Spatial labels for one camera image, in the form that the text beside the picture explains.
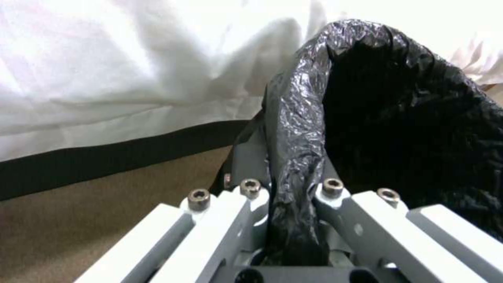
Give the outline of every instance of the metal frame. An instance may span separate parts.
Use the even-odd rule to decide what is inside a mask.
[[[249,201],[224,191],[150,281],[209,282],[218,266],[231,263],[243,231],[250,226]]]
[[[323,198],[317,188],[319,217],[333,225],[358,259],[379,276],[393,262],[412,282],[485,282],[375,192]]]
[[[189,214],[159,204],[75,282],[144,282],[193,226]]]
[[[437,204],[409,211],[407,218],[488,282],[502,282],[503,245]]]

